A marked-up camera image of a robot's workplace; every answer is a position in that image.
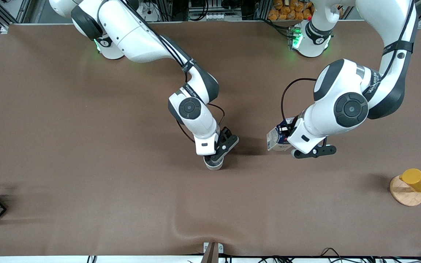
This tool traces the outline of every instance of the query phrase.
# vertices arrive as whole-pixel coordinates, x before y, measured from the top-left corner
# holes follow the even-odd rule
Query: round wooden base
[[[414,192],[410,186],[394,177],[389,183],[389,191],[396,201],[406,206],[416,206],[421,203],[421,193]]]

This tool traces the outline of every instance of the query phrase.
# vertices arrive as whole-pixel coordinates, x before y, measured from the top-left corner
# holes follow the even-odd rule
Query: green led light
[[[100,47],[98,46],[97,40],[94,39],[94,43],[97,46],[97,50],[100,52]]]
[[[293,48],[298,48],[300,46],[300,43],[303,39],[303,34],[300,33],[294,40],[293,40]]]

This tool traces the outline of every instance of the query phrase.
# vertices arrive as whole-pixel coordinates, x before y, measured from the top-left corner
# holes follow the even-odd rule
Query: bread
[[[279,18],[279,10],[271,9],[269,11],[268,19],[274,21],[277,20],[277,18]]]
[[[309,9],[303,10],[303,18],[308,19],[309,17],[311,17],[311,11]]]
[[[343,7],[339,9],[339,17],[344,18],[344,8]]]
[[[304,7],[303,2],[298,2],[297,0],[290,1],[290,9],[295,10],[296,12],[302,12]]]
[[[290,13],[287,14],[287,20],[294,20],[295,19],[295,11],[292,10]]]
[[[282,7],[284,7],[284,2],[282,0],[274,0],[273,1],[274,8],[277,10],[280,10]]]
[[[302,12],[295,13],[295,20],[303,20],[303,13]]]
[[[290,10],[290,7],[288,7],[288,6],[284,6],[280,9],[281,15],[287,15],[287,14],[290,14],[290,12],[291,12],[291,10]]]

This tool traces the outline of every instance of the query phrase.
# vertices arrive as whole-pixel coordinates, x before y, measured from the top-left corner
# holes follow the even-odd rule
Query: brown tablecloth
[[[421,255],[421,204],[387,190],[421,169],[421,30],[401,108],[329,137],[333,156],[296,160],[266,150],[283,89],[338,58],[378,69],[369,25],[339,22],[318,58],[259,22],[154,28],[219,81],[215,103],[240,136],[224,167],[207,170],[167,110],[183,84],[173,60],[107,60],[72,25],[12,25],[0,36],[0,255],[174,255],[205,241],[234,255]],[[313,103],[312,87],[291,88],[286,115]]]

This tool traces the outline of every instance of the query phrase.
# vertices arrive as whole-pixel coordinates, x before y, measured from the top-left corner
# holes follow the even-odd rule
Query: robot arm
[[[314,85],[315,103],[289,127],[287,141],[303,154],[310,153],[327,136],[358,127],[366,118],[395,112],[404,98],[417,28],[413,0],[357,0],[356,5],[384,42],[380,70],[345,59],[324,68]],[[393,13],[379,10],[379,5]]]
[[[129,60],[146,63],[175,59],[191,79],[168,99],[168,109],[193,134],[196,153],[210,170],[221,168],[224,156],[238,143],[219,125],[206,104],[219,94],[219,84],[173,40],[158,35],[133,8],[120,0],[84,0],[72,11],[77,29],[91,39],[108,38]]]
[[[71,11],[74,7],[79,5],[82,0],[49,0],[49,2],[58,15],[70,18]]]
[[[301,33],[291,47],[305,57],[313,58],[321,55],[327,48],[331,33],[339,20],[339,10],[335,5],[353,6],[355,0],[311,0],[315,11],[310,21],[303,20],[295,25]]]

